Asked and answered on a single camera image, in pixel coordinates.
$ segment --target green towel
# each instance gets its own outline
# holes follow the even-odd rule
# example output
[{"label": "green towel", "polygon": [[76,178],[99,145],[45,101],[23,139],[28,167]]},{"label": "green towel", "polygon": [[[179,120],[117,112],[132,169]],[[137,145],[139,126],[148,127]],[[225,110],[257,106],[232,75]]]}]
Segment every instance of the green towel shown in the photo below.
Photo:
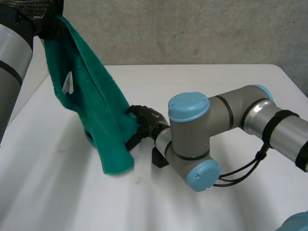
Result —
[{"label": "green towel", "polygon": [[[78,113],[104,173],[121,174],[134,167],[125,143],[137,131],[136,119],[125,115],[129,104],[94,52],[68,20],[59,19],[66,25],[61,40],[44,40],[55,95],[65,108]],[[64,94],[69,72],[74,91]]]}]

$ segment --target towel label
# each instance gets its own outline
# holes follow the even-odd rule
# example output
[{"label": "towel label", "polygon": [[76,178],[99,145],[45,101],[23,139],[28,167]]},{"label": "towel label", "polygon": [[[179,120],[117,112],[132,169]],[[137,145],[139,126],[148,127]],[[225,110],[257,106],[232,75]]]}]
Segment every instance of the towel label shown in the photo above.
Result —
[{"label": "towel label", "polygon": [[66,93],[72,94],[74,92],[73,75],[71,71],[66,76],[62,91],[64,94]]}]

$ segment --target gray wall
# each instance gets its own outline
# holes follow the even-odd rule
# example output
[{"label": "gray wall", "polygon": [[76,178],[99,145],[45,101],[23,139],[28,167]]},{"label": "gray wall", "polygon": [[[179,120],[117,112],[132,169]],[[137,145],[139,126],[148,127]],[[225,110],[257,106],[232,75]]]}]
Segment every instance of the gray wall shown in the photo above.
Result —
[{"label": "gray wall", "polygon": [[65,0],[104,64],[276,64],[308,95],[308,0]]}]

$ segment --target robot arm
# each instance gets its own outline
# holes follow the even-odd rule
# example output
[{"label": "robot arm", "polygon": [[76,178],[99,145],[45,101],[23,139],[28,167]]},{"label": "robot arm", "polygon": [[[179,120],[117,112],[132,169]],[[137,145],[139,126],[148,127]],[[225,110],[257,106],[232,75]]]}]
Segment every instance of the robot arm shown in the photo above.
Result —
[{"label": "robot arm", "polygon": [[[210,156],[210,137],[241,128],[264,142],[258,152],[261,155],[254,160],[256,165],[273,148],[307,172],[308,122],[277,107],[272,99],[269,91],[260,85],[245,86],[211,98],[198,92],[173,97],[168,104],[170,127],[157,126],[148,135],[167,161],[160,160],[155,165],[170,164],[198,192],[213,185],[230,186],[215,184],[222,175],[218,162]],[[159,157],[155,152],[153,155],[155,163]]]},{"label": "robot arm", "polygon": [[0,0],[0,143],[33,53],[33,37],[57,39],[63,0]]}]

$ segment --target blue end cap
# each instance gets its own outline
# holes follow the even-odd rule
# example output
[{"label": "blue end cap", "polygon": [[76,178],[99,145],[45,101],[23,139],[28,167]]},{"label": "blue end cap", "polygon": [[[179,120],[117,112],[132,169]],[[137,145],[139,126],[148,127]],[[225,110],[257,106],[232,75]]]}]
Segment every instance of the blue end cap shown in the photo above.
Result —
[{"label": "blue end cap", "polygon": [[174,96],[168,104],[169,118],[184,123],[203,116],[210,108],[210,100],[199,92],[187,92]]},{"label": "blue end cap", "polygon": [[220,166],[216,160],[205,160],[194,167],[186,177],[186,184],[200,192],[215,184],[220,176]]},{"label": "blue end cap", "polygon": [[308,212],[289,217],[276,231],[308,231]]},{"label": "blue end cap", "polygon": [[256,87],[262,89],[268,95],[269,99],[274,101],[273,96],[271,95],[270,91],[266,87],[259,85],[259,84],[254,84],[253,86],[256,86]]}]

